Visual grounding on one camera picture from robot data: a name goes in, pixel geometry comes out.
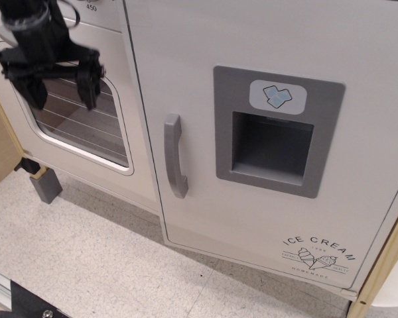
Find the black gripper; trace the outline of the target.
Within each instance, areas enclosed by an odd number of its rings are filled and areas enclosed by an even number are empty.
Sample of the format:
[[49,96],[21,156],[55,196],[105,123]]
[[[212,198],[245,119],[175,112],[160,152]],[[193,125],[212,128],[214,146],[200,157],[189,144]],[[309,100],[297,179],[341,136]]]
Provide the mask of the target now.
[[[72,42],[63,21],[10,19],[4,20],[3,26],[17,41],[16,47],[0,51],[4,72],[14,66],[28,73],[46,70],[56,75],[60,73],[55,70],[58,63],[78,62],[68,73],[76,77],[78,94],[87,109],[96,108],[100,81],[105,74],[97,50]],[[17,78],[11,79],[11,83],[31,107],[44,109],[48,92],[41,79]]]

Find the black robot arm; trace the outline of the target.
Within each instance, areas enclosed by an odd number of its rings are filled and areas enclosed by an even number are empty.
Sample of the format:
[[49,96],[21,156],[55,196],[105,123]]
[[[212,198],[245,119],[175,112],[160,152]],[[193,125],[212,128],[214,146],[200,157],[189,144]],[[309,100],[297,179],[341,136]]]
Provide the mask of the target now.
[[96,107],[104,68],[97,50],[70,39],[69,29],[56,1],[0,1],[3,26],[17,41],[0,51],[2,73],[30,106],[43,109],[47,100],[45,79],[76,82],[88,109]]

